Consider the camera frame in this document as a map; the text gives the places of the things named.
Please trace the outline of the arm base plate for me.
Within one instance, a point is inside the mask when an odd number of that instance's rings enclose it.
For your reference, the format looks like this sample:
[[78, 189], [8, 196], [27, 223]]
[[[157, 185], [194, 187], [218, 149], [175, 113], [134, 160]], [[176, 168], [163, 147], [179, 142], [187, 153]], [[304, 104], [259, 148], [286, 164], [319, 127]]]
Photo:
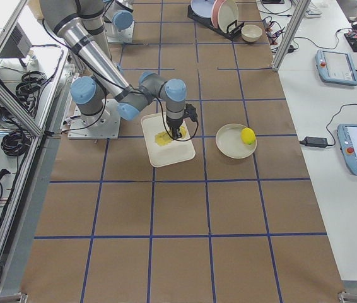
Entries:
[[119, 30], [114, 24], [106, 23], [105, 33], [109, 44], [131, 44], [134, 33], [134, 23], [124, 30]]
[[75, 106], [74, 115], [79, 116], [71, 122], [71, 130], [67, 137], [71, 140], [102, 140], [117, 139], [120, 128], [120, 115], [117, 112], [117, 102], [114, 99], [103, 100], [105, 110], [94, 116], [82, 115]]

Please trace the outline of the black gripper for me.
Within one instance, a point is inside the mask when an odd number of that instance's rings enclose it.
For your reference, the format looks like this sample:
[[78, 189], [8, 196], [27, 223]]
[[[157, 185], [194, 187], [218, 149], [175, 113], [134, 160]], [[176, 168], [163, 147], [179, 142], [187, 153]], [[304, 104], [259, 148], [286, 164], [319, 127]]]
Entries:
[[180, 139], [182, 137], [182, 133], [180, 132], [180, 127], [183, 123], [184, 112], [171, 112], [167, 111], [167, 125], [168, 125], [168, 135], [169, 137], [174, 139]]

